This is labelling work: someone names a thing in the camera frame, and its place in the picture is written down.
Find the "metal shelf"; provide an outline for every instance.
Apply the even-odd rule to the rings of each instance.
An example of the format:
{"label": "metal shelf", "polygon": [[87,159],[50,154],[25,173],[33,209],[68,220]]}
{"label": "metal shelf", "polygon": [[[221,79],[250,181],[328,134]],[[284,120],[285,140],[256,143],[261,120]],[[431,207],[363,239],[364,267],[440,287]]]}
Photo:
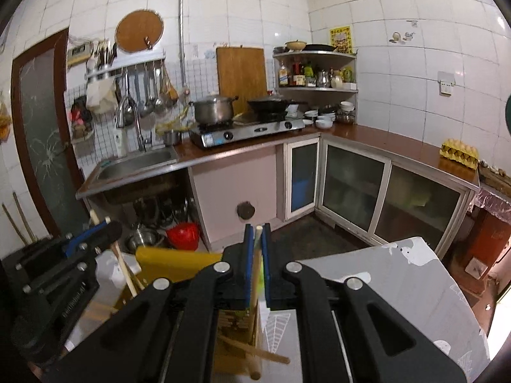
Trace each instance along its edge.
{"label": "metal shelf", "polygon": [[308,86],[279,86],[277,91],[305,91],[305,92],[345,92],[358,93],[358,89],[312,88]]}
{"label": "metal shelf", "polygon": [[337,52],[327,52],[324,50],[300,50],[300,51],[291,51],[286,53],[279,53],[277,55],[273,55],[274,59],[293,57],[293,56],[325,56],[329,58],[345,58],[348,60],[353,60],[357,58],[357,55],[348,55],[347,53],[337,53]]}

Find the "glass cabinet door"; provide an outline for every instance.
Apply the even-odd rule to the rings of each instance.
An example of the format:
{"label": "glass cabinet door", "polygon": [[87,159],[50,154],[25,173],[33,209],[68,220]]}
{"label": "glass cabinet door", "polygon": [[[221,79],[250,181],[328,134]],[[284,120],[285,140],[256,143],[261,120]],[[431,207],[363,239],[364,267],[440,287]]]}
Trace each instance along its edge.
{"label": "glass cabinet door", "polygon": [[422,237],[435,250],[460,195],[449,187],[393,165],[375,234],[387,242]]}
{"label": "glass cabinet door", "polygon": [[288,202],[287,217],[290,218],[316,202],[318,139],[288,144]]}
{"label": "glass cabinet door", "polygon": [[367,232],[384,170],[384,161],[327,144],[322,205]]}

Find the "yellow poster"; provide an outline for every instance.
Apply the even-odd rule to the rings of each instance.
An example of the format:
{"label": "yellow poster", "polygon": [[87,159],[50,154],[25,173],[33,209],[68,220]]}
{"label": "yellow poster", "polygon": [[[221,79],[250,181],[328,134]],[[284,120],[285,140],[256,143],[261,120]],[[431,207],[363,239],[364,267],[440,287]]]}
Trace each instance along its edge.
{"label": "yellow poster", "polygon": [[353,42],[351,27],[336,27],[330,29],[330,45],[335,47],[336,52],[353,54]]}

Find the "door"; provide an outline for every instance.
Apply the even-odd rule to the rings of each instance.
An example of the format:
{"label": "door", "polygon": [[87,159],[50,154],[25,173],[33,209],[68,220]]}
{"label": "door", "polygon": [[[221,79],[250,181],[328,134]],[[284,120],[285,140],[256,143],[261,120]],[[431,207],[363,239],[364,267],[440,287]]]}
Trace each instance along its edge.
{"label": "door", "polygon": [[387,187],[390,159],[324,141],[318,208],[358,236],[370,239]]}
{"label": "door", "polygon": [[71,147],[64,105],[67,32],[13,61],[11,97],[16,148],[34,204],[50,234],[77,234],[88,213],[75,193],[83,176]]}
{"label": "door", "polygon": [[319,138],[286,145],[286,220],[313,209],[319,161]]}
{"label": "door", "polygon": [[436,250],[461,196],[460,191],[392,165],[375,235],[385,242],[422,237]]}

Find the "dark floor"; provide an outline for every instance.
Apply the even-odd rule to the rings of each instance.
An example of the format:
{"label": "dark floor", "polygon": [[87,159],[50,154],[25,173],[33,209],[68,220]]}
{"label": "dark floor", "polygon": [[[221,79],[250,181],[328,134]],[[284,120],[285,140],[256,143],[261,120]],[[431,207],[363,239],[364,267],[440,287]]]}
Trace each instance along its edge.
{"label": "dark floor", "polygon": [[288,248],[294,260],[346,253],[367,245],[344,229],[335,230],[313,214],[298,219],[271,234],[274,243]]}

